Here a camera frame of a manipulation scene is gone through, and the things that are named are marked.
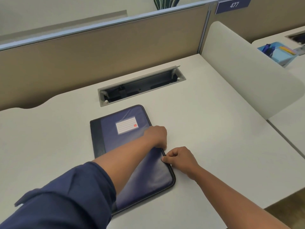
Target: hand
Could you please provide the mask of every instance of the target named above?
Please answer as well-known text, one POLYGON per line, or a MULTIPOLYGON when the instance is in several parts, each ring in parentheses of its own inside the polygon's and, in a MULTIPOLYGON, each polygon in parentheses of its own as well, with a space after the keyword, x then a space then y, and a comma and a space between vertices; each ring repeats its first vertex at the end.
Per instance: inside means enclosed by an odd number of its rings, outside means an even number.
POLYGON ((144 137, 152 141, 154 147, 166 149, 167 147, 167 131, 163 126, 150 126, 144 132, 144 137))
POLYGON ((194 179, 195 171, 200 168, 194 155, 187 147, 178 147, 169 151, 162 161, 171 164, 173 167, 185 173, 189 178, 194 179))

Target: adjacent desk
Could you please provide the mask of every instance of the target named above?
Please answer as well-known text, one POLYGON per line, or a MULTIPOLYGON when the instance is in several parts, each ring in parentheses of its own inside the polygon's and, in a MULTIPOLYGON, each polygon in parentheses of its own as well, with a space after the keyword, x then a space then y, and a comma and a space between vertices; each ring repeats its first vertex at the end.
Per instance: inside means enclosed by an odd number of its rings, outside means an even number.
MULTIPOLYGON (((252 44, 255 47, 260 47, 267 43, 281 42, 291 49, 296 49, 298 46, 295 42, 287 38, 287 35, 304 31, 305 26, 286 31, 280 34, 269 36, 254 41, 252 44)), ((295 58, 285 69, 298 77, 305 84, 305 55, 295 58)), ((269 121, 294 144, 305 158, 305 96, 291 104, 284 110, 280 111, 269 121)))
MULTIPOLYGON (((194 55, 0 112, 0 221, 26 191, 94 159, 90 120, 132 105, 168 130, 168 149, 198 163, 265 208, 305 187, 305 160, 200 56, 194 55), (186 80, 100 107, 97 89, 179 66, 186 80)), ((226 226, 200 188, 175 170, 176 185, 112 219, 108 228, 226 226)))

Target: white divider panel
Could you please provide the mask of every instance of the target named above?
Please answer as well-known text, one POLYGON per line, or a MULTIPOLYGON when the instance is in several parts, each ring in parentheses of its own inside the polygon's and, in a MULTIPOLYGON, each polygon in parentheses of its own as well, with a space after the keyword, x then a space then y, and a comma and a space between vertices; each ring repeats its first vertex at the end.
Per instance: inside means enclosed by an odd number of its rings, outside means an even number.
POLYGON ((212 23, 202 57, 265 119, 305 93, 298 78, 220 22, 212 23))

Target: forearm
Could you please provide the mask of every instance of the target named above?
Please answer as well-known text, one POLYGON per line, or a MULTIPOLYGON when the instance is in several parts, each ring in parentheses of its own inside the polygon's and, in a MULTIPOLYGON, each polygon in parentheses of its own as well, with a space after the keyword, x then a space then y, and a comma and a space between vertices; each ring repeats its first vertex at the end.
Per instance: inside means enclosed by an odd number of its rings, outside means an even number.
POLYGON ((142 136, 96 158, 93 162, 106 171, 118 195, 135 168, 156 143, 155 140, 142 136))
POLYGON ((288 229, 205 169, 198 167, 193 179, 229 229, 288 229))

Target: wall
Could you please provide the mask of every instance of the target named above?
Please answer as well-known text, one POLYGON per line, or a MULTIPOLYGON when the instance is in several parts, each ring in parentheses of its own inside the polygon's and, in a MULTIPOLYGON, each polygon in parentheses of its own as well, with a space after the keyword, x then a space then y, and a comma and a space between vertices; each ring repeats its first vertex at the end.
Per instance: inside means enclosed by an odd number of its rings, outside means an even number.
POLYGON ((123 10, 133 16, 156 7, 153 0, 0 0, 0 36, 123 10))

